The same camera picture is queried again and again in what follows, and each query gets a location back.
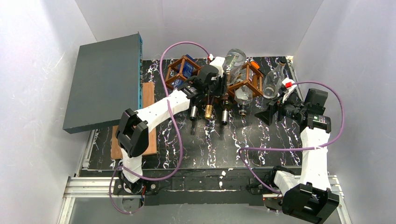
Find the clear bottle white neck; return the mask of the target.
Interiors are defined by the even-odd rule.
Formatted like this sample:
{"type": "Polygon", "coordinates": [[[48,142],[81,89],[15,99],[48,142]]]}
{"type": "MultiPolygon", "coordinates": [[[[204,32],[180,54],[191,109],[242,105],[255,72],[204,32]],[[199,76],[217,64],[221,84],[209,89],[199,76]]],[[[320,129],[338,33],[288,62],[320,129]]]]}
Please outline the clear bottle white neck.
{"type": "Polygon", "coordinates": [[[240,49],[231,49],[225,57],[223,70],[226,73],[227,86],[233,85],[239,75],[241,67],[246,61],[246,54],[240,49]]]}

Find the clear bottle black cap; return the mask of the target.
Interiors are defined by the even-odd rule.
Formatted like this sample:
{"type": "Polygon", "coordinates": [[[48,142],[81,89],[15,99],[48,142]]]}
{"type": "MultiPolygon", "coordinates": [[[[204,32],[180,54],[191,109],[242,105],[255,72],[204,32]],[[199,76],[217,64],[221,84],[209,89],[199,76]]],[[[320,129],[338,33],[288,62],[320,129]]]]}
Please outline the clear bottle black cap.
{"type": "Polygon", "coordinates": [[[285,78],[283,69],[286,62],[286,59],[281,58],[278,65],[265,76],[263,81],[263,96],[265,98],[273,99],[278,95],[282,81],[285,78]]]}

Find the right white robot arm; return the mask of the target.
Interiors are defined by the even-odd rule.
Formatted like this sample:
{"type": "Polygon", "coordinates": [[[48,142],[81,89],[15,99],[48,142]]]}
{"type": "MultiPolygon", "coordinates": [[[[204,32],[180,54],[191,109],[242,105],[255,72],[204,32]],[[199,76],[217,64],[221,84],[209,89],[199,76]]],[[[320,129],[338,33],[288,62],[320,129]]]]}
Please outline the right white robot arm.
{"type": "Polygon", "coordinates": [[[256,113],[255,117],[268,126],[275,114],[277,121],[287,117],[297,122],[305,148],[300,179],[295,179],[292,170],[274,166],[264,183],[282,194],[280,205],[284,214],[322,224],[339,205],[339,196],[331,192],[327,174],[328,150],[324,146],[331,132],[331,119],[324,116],[328,93],[311,88],[304,101],[294,98],[295,95],[293,92],[287,100],[281,96],[269,102],[267,110],[256,113]]]}

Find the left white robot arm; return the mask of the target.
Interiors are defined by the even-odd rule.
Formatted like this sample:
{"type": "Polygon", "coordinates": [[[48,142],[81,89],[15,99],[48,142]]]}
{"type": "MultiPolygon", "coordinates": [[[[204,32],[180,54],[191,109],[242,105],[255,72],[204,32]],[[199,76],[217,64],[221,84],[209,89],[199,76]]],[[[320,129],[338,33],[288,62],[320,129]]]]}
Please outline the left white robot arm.
{"type": "Polygon", "coordinates": [[[158,102],[137,111],[123,112],[116,131],[121,148],[124,181],[134,184],[142,177],[142,154],[149,146],[149,133],[159,124],[179,112],[199,105],[208,96],[219,97],[225,92],[226,74],[219,65],[205,65],[198,75],[158,102]]]}

